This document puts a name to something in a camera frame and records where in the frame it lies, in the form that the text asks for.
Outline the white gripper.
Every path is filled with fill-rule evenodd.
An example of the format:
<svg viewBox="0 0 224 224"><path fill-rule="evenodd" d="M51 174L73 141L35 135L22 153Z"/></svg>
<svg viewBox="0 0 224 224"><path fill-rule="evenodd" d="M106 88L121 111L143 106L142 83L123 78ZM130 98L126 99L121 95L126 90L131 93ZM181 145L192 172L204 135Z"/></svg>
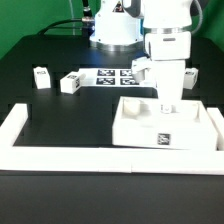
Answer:
<svg viewBox="0 0 224 224"><path fill-rule="evenodd" d="M185 75L185 61L158 61L155 64L158 99L162 103L161 112L170 114L173 106L182 98Z"/></svg>

